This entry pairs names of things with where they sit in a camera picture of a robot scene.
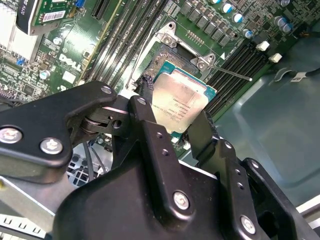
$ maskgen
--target blue connector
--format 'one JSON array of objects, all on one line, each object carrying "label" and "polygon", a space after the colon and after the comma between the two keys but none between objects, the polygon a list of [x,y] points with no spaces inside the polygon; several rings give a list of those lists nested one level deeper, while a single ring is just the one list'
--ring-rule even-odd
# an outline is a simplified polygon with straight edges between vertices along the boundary
[{"label": "blue connector", "polygon": [[20,58],[20,59],[18,59],[17,61],[16,61],[16,63],[15,64],[17,64],[18,66],[22,66],[24,63],[25,63],[25,59],[24,58]]},{"label": "blue connector", "polygon": [[76,0],[76,2],[75,2],[75,6],[77,7],[77,8],[82,8],[84,5],[85,5],[85,2],[86,2],[86,0]]}]

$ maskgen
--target gray metal panel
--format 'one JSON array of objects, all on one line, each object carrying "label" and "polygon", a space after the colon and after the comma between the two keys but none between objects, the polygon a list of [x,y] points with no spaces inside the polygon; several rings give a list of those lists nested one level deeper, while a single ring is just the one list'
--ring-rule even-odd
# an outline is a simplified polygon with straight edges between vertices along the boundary
[{"label": "gray metal panel", "polygon": [[[320,67],[319,53],[320,39],[303,39],[279,66],[311,71]],[[320,76],[272,80],[261,78],[217,121],[218,131],[240,159],[257,159],[298,206],[320,194]]]}]

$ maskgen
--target motherboard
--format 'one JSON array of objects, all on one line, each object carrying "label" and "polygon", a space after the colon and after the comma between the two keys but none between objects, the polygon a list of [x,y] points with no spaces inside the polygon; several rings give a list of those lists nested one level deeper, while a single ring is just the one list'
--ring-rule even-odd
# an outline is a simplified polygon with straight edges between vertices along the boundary
[{"label": "motherboard", "polygon": [[[320,19],[317,0],[35,0],[24,28],[24,2],[0,0],[0,96],[134,90],[170,62],[216,90],[215,120]],[[172,142],[178,156],[189,147]]]}]

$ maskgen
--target black cable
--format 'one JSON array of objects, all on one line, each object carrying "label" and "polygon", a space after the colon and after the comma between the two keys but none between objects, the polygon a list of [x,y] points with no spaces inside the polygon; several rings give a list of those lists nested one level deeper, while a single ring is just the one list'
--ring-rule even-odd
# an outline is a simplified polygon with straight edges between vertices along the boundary
[{"label": "black cable", "polygon": [[0,103],[4,103],[4,104],[7,104],[9,105],[10,107],[14,108],[15,107],[15,104],[10,101],[9,99],[3,97],[3,96],[0,96]]},{"label": "black cable", "polygon": [[95,178],[94,164],[92,162],[89,147],[86,142],[83,143],[83,148],[84,148],[85,158],[88,163],[87,167],[88,167],[89,182],[91,182]]},{"label": "black cable", "polygon": [[98,160],[101,168],[102,168],[102,171],[103,171],[103,174],[106,174],[107,171],[106,171],[106,166],[104,165],[104,163],[102,162],[101,158],[99,157],[97,151],[92,147],[92,145],[89,145],[90,146],[90,149],[91,151],[93,152],[93,154],[95,155],[96,159]]},{"label": "black cable", "polygon": [[82,167],[79,167],[79,168],[76,168],[76,169],[73,169],[70,173],[71,174],[75,174],[76,172],[78,172],[78,171],[82,171],[82,170],[84,170],[85,168],[82,166]]}]

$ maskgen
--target heatsink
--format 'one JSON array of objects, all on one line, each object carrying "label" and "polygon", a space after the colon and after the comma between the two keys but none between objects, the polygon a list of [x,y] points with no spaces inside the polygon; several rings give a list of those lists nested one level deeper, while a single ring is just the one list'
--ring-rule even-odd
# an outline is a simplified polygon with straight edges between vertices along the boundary
[{"label": "heatsink", "polygon": [[0,50],[33,62],[43,35],[29,36],[16,27],[17,13],[0,3]]}]

